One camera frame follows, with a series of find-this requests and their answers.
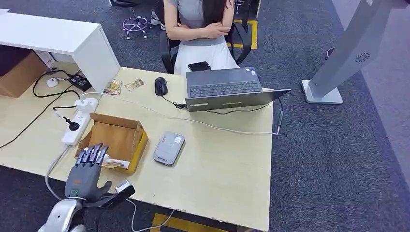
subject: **laptop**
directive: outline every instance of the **laptop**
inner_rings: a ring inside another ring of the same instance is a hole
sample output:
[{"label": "laptop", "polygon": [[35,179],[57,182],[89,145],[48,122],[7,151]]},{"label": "laptop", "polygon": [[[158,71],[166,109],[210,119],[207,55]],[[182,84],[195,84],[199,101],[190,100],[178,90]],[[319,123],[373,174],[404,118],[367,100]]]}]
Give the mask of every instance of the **laptop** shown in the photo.
[{"label": "laptop", "polygon": [[189,111],[266,105],[290,89],[262,91],[253,67],[187,72]]}]

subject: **robot finger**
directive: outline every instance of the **robot finger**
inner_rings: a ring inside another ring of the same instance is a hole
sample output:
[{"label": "robot finger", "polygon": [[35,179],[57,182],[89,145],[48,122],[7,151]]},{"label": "robot finger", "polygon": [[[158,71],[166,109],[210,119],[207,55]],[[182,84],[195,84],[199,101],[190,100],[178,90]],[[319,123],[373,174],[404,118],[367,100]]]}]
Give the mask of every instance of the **robot finger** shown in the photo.
[{"label": "robot finger", "polygon": [[75,165],[76,165],[76,166],[80,165],[81,160],[83,159],[84,154],[85,154],[86,152],[87,152],[86,150],[82,150],[82,151],[80,152],[80,154],[79,154],[78,157],[77,157],[77,161],[75,162]]},{"label": "robot finger", "polygon": [[99,144],[95,145],[94,150],[92,151],[91,157],[90,157],[88,162],[95,163],[95,160],[97,159],[97,156],[98,156],[98,151],[100,150],[102,145],[103,145],[103,143],[99,143]]},{"label": "robot finger", "polygon": [[95,164],[98,164],[98,165],[101,166],[101,164],[102,164],[103,161],[104,161],[104,156],[105,156],[105,153],[107,152],[107,150],[108,150],[108,146],[104,146],[104,147],[101,149],[100,154],[99,154],[97,160],[95,161]]},{"label": "robot finger", "polygon": [[86,154],[84,155],[83,159],[81,160],[81,163],[87,163],[88,162],[93,149],[94,149],[94,146],[91,146],[91,147],[88,148]]}]

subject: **woman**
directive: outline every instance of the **woman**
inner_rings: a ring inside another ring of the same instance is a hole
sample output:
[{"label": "woman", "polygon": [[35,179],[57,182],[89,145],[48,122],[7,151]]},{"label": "woman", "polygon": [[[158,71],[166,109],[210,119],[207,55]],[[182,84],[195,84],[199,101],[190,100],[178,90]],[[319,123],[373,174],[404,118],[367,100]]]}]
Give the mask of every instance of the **woman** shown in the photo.
[{"label": "woman", "polygon": [[185,75],[189,64],[203,61],[213,70],[238,68],[224,38],[234,18],[234,0],[164,0],[164,7],[168,38],[182,41],[175,74]]}]

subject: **laptop keyboard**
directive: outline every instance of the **laptop keyboard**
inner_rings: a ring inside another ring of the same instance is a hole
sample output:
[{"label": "laptop keyboard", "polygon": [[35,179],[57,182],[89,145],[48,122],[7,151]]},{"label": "laptop keyboard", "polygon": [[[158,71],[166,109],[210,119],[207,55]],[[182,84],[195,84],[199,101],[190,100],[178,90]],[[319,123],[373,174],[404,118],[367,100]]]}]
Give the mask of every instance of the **laptop keyboard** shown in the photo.
[{"label": "laptop keyboard", "polygon": [[224,84],[190,86],[190,96],[207,97],[236,93],[259,92],[261,89],[256,81],[241,81]]}]

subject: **smartphone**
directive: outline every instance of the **smartphone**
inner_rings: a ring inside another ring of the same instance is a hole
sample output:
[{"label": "smartphone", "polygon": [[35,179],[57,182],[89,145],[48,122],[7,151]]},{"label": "smartphone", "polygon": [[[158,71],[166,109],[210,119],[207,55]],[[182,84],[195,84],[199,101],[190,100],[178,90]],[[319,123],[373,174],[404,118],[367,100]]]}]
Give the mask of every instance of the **smartphone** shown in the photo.
[{"label": "smartphone", "polygon": [[196,71],[204,71],[204,70],[210,70],[211,66],[209,66],[208,62],[203,61],[203,62],[199,62],[199,63],[193,63],[193,64],[189,64],[188,68],[192,71],[192,72],[196,72]]}]

